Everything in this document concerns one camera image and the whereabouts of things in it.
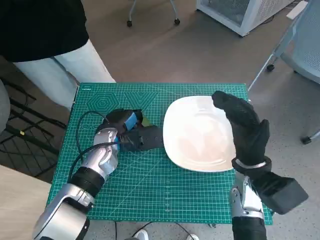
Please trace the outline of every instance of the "black shirt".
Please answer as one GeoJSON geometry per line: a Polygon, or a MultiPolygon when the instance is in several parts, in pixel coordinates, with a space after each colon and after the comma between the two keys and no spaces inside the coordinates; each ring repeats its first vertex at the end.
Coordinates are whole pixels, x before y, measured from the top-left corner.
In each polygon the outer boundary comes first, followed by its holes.
{"type": "Polygon", "coordinates": [[[0,55],[25,62],[68,53],[89,39],[81,0],[0,0],[0,55]]]}

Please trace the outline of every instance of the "sneaker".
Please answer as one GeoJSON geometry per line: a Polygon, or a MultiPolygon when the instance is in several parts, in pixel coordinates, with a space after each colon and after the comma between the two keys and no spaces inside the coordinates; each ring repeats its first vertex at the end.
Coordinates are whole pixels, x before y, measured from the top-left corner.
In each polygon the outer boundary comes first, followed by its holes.
{"type": "Polygon", "coordinates": [[[139,239],[139,240],[149,240],[149,236],[146,230],[141,229],[140,231],[138,231],[135,235],[135,238],[139,239]]]}
{"type": "Polygon", "coordinates": [[[197,235],[194,235],[194,234],[191,234],[191,236],[188,236],[187,238],[186,238],[186,240],[200,240],[199,238],[198,238],[198,236],[197,235]]]}

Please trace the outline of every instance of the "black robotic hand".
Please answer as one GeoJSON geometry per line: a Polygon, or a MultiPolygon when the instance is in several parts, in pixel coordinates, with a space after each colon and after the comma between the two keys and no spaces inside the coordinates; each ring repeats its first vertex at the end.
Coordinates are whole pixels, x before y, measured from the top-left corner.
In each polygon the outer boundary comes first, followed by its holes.
{"type": "Polygon", "coordinates": [[[231,123],[236,158],[247,166],[263,163],[270,136],[269,121],[260,122],[248,102],[231,94],[216,91],[212,100],[216,108],[225,111],[231,123]]]}

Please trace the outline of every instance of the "grid lines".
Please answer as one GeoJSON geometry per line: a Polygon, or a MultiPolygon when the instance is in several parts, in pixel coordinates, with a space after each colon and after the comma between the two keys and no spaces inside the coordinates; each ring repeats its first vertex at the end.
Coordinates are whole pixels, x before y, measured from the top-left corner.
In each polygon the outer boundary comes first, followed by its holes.
{"type": "MultiPolygon", "coordinates": [[[[47,203],[67,182],[78,156],[75,132],[78,119],[88,110],[107,114],[112,109],[142,108],[143,115],[163,126],[169,105],[182,97],[210,96],[216,90],[248,100],[244,84],[216,83],[82,83],[73,105],[47,203]]],[[[102,117],[89,114],[79,129],[81,149],[92,146],[102,117]]],[[[230,224],[229,191],[234,170],[207,173],[176,166],[164,149],[120,152],[118,167],[95,199],[90,219],[230,224]]],[[[272,224],[265,210],[265,223],[272,224]]]]}

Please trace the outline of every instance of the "white pants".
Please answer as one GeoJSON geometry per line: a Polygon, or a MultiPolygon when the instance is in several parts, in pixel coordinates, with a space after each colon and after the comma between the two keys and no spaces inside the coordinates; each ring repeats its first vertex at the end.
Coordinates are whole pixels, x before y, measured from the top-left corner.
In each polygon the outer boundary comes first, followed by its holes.
{"type": "Polygon", "coordinates": [[[61,55],[13,63],[45,95],[69,110],[79,83],[115,83],[89,40],[84,46],[61,55]]]}

